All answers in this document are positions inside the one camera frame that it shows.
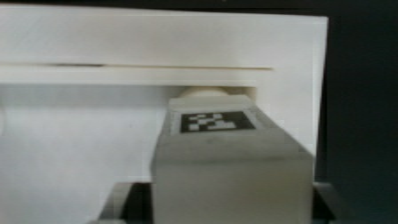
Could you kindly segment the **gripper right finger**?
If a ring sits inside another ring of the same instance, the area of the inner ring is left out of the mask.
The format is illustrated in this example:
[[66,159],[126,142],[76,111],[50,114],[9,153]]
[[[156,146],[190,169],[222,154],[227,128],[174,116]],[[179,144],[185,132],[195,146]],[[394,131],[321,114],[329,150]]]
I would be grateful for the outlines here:
[[330,183],[313,184],[313,223],[311,224],[348,224],[350,209]]

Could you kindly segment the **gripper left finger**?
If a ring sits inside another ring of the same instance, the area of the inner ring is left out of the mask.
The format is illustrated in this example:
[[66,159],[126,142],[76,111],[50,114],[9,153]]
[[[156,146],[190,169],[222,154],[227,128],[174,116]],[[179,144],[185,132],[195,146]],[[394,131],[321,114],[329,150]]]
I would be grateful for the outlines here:
[[114,185],[98,218],[87,224],[154,224],[149,182]]

